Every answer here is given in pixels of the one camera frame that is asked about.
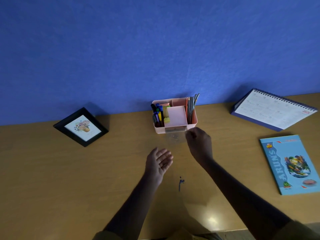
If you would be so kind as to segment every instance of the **picture frame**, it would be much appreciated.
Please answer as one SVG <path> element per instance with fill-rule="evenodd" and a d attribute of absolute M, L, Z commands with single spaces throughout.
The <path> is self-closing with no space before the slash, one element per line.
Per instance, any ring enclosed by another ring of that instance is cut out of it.
<path fill-rule="evenodd" d="M 109 132 L 85 107 L 54 124 L 53 127 L 84 147 Z"/>

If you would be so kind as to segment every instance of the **desk organizer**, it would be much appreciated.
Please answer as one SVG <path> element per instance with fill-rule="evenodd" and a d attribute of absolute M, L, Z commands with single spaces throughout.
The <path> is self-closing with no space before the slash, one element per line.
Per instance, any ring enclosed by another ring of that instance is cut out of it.
<path fill-rule="evenodd" d="M 152 101 L 152 103 L 154 105 L 156 105 L 157 103 L 160 105 L 170 103 L 170 107 L 168 107 L 170 122 L 165 123 L 164 127 L 155 127 L 155 125 L 153 124 L 157 134 L 186 131 L 195 127 L 198 123 L 196 109 L 194 109 L 192 112 L 192 124 L 187 123 L 185 97 L 154 100 Z"/>

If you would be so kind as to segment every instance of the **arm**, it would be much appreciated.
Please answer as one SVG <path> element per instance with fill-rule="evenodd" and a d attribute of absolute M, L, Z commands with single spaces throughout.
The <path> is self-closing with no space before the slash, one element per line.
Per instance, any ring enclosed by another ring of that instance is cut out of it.
<path fill-rule="evenodd" d="M 172 159 L 173 156 L 167 149 L 158 151 L 155 148 L 150 152 L 146 158 L 144 175 L 104 231 L 113 232 L 123 240 L 138 239 L 154 193 L 173 163 Z"/>
<path fill-rule="evenodd" d="M 214 161 L 211 138 L 203 130 L 197 127 L 188 130 L 186 139 L 193 157 L 210 175 L 255 239 L 272 239 L 291 221 Z"/>

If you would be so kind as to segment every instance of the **blue notebook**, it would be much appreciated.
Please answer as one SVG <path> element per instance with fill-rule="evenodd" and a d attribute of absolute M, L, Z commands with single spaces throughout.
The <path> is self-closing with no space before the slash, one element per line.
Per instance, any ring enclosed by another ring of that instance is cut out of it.
<path fill-rule="evenodd" d="M 282 195 L 320 191 L 320 179 L 298 135 L 260 139 Z"/>
<path fill-rule="evenodd" d="M 279 132 L 317 111 L 306 104 L 254 88 L 233 106 L 231 114 Z"/>

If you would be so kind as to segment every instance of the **floor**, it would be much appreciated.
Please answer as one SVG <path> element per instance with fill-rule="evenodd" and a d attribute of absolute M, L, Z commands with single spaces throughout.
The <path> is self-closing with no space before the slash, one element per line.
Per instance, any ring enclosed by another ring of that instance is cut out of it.
<path fill-rule="evenodd" d="M 320 222 L 307 224 L 307 226 L 320 234 Z M 248 230 L 219 232 L 218 234 L 223 240 L 255 240 Z"/>

